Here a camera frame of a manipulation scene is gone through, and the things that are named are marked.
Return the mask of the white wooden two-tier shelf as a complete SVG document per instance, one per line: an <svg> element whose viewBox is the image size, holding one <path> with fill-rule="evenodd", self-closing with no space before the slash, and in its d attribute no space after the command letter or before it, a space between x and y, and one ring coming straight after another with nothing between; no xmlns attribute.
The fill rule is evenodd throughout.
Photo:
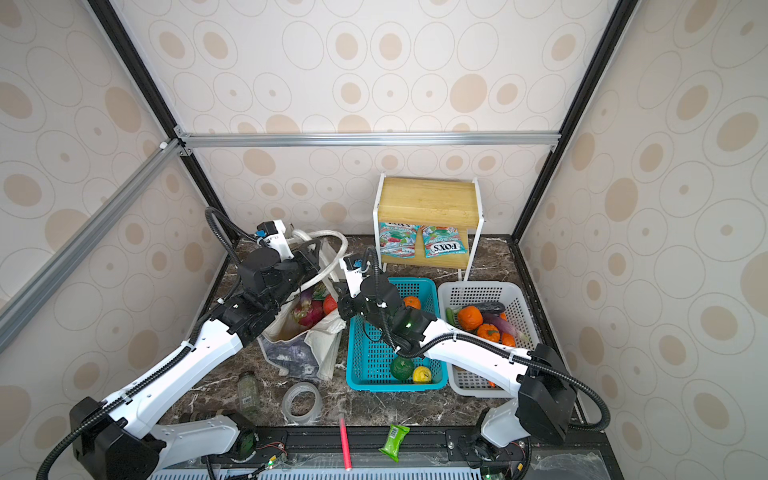
<svg viewBox="0 0 768 480"><path fill-rule="evenodd" d="M380 176L373 207L374 235L380 236L381 223L420 226L448 226L458 230L468 251L461 255L428 258L423 237L418 236L415 254L403 259L382 253L377 247L382 266L400 264L416 267L453 269L460 281L467 281L479 245L485 218L479 180L459 181Z"/></svg>

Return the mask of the red apple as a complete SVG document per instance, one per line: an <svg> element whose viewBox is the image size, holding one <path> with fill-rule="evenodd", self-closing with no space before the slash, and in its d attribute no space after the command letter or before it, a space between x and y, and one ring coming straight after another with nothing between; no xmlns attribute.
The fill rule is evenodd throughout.
<svg viewBox="0 0 768 480"><path fill-rule="evenodd" d="M337 309L337 301L331 296L327 295L323 301L323 312L325 315L329 315Z"/></svg>

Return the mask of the orange fruit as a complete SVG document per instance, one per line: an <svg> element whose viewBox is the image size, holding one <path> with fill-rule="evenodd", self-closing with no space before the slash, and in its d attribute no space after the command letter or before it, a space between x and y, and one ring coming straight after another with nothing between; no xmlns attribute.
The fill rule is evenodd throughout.
<svg viewBox="0 0 768 480"><path fill-rule="evenodd" d="M403 304L412 309L420 310L421 309L421 301L418 297L415 296L407 296L403 299Z"/></svg>

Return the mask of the small orange pumpkin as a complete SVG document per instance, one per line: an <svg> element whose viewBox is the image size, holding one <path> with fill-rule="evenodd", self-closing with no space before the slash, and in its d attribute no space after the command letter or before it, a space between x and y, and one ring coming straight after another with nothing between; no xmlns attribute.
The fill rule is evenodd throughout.
<svg viewBox="0 0 768 480"><path fill-rule="evenodd" d="M483 323L475 331L475 334L484 340L488 340L493 343L501 342L501 332L492 324Z"/></svg>

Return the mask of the green Fox's candy bag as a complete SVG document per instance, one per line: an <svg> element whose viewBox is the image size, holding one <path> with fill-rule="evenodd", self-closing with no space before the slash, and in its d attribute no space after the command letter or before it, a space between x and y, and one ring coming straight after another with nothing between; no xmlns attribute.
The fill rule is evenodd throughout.
<svg viewBox="0 0 768 480"><path fill-rule="evenodd" d="M427 259L467 253L460 232L455 227L424 226L421 233Z"/></svg>

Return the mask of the pink dragon fruit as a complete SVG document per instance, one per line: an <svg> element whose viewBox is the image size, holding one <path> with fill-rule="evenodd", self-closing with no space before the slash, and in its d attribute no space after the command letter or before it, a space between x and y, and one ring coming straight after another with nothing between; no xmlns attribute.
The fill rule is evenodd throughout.
<svg viewBox="0 0 768 480"><path fill-rule="evenodd" d="M303 291L298 303L291 311L291 318L304 329L314 327L325 317L323 301L323 299L316 299L313 291Z"/></svg>

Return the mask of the clear tape roll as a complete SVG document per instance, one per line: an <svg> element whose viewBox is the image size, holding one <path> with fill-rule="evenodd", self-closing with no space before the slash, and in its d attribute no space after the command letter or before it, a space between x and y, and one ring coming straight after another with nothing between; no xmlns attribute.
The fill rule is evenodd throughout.
<svg viewBox="0 0 768 480"><path fill-rule="evenodd" d="M323 402L319 389L312 383L291 386L281 401L281 412L289 424L314 425L320 419Z"/></svg>

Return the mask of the small glass spice jar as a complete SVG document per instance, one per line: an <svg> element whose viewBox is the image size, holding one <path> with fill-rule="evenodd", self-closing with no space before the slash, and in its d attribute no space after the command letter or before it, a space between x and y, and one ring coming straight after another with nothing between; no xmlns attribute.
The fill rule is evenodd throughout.
<svg viewBox="0 0 768 480"><path fill-rule="evenodd" d="M259 410L259 381L254 371L244 371L237 382L238 408L247 415L255 415Z"/></svg>

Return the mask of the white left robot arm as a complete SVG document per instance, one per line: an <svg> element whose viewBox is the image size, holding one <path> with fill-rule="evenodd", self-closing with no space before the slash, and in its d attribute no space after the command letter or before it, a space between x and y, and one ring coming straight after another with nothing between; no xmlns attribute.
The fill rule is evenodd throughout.
<svg viewBox="0 0 768 480"><path fill-rule="evenodd" d="M54 453L72 448L95 479L147 479L196 457L235 452L253 425L238 414L162 427L160 418L225 360L253 343L299 291L320 280L321 241L279 222L261 225L261 247L238 266L242 289L213 307L180 346L140 378L102 401L87 397L70 412L71 433Z"/></svg>

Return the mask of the small yellow fruit front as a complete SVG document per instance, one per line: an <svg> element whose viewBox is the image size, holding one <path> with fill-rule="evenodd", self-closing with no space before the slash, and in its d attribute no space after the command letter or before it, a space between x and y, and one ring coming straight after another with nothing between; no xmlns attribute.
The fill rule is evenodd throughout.
<svg viewBox="0 0 768 480"><path fill-rule="evenodd" d="M430 384L433 381L432 371L425 366L418 366L412 372L414 384Z"/></svg>

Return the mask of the orange tomato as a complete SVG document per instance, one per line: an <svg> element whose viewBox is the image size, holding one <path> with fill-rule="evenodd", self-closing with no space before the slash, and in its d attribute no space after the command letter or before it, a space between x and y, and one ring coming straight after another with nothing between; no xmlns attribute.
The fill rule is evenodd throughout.
<svg viewBox="0 0 768 480"><path fill-rule="evenodd" d="M468 332L477 330L483 323L482 312L476 306L467 306L457 313L459 326Z"/></svg>

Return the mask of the green bell pepper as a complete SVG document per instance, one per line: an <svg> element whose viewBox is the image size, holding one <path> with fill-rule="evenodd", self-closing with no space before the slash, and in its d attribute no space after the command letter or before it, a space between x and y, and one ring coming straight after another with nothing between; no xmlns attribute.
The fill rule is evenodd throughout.
<svg viewBox="0 0 768 480"><path fill-rule="evenodd" d="M390 363L391 375L400 382L410 381L414 370L415 364L409 358L396 356Z"/></svg>

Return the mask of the white plastic basket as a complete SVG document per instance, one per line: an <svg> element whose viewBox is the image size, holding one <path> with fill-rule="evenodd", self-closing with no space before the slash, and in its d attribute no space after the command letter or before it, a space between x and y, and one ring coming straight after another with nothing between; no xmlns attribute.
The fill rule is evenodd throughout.
<svg viewBox="0 0 768 480"><path fill-rule="evenodd" d="M500 281L459 281L446 282L438 287L438 301L441 318L448 309L457 313L475 303L498 301L505 307L507 322L516 328L518 348L532 350L540 343L538 332L522 290L513 283ZM461 396L476 398L503 398L510 395L504 390L492 387L487 379L472 372L446 364L450 387Z"/></svg>

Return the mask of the teal plastic basket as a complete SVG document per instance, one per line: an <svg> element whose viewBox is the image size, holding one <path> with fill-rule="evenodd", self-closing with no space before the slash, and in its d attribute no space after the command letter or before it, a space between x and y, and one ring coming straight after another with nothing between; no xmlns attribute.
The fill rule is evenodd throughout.
<svg viewBox="0 0 768 480"><path fill-rule="evenodd" d="M437 313L438 294L435 283L428 278L393 277L390 282L402 297L414 296L428 313ZM416 367L425 367L432 374L429 383L414 383L411 379L400 381L391 373L391 363L396 358L394 350L380 340L381 332L357 316L349 322L346 381L356 391L377 393L424 392L440 390L448 383L445 362L429 358L416 358Z"/></svg>

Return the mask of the white canvas grocery bag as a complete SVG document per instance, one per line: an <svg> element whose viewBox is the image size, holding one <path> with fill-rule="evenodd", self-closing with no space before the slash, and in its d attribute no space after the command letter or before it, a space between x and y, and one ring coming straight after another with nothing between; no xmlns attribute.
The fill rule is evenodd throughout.
<svg viewBox="0 0 768 480"><path fill-rule="evenodd" d="M294 260L307 259L309 273L289 289L276 320L258 338L263 356L280 376L329 381L346 328L336 301L345 279L340 262L348 241L333 230L295 230L289 239L270 240L269 245Z"/></svg>

